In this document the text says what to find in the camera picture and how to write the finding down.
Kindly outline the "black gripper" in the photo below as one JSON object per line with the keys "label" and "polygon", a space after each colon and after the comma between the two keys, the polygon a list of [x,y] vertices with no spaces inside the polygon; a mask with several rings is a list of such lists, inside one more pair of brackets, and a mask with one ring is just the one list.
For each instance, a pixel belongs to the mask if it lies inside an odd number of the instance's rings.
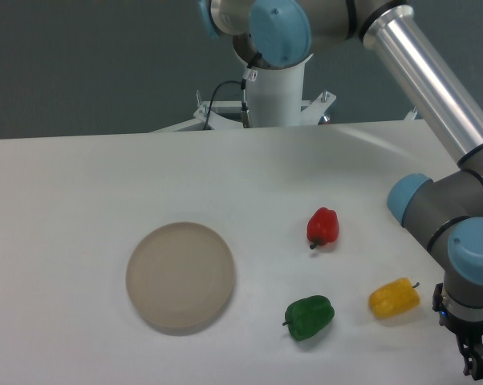
{"label": "black gripper", "polygon": [[483,307],[461,305],[444,288],[435,286],[432,309],[439,315],[439,324],[457,337],[457,345],[464,360],[463,374],[483,379]]}

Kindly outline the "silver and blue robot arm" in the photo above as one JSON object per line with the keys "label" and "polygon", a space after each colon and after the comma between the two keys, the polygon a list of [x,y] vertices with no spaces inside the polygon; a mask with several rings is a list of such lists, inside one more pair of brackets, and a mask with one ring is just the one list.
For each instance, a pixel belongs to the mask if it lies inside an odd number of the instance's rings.
{"label": "silver and blue robot arm", "polygon": [[387,206],[442,267],[432,296],[456,335],[464,373],[483,379],[483,111],[415,23],[406,1],[199,1],[212,38],[229,35],[246,64],[245,127],[300,125],[302,82],[289,69],[349,39],[374,51],[432,129],[458,171],[399,180]]}

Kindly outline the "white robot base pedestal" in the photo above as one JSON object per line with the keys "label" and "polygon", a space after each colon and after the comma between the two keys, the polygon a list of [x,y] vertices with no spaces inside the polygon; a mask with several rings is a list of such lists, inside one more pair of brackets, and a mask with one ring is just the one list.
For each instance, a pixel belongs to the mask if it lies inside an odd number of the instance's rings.
{"label": "white robot base pedestal", "polygon": [[164,132],[232,131],[242,128],[327,126],[346,120],[339,115],[337,95],[323,90],[314,99],[302,97],[305,67],[310,57],[285,69],[245,64],[241,79],[219,83],[205,100],[196,93],[190,120],[157,129]]}

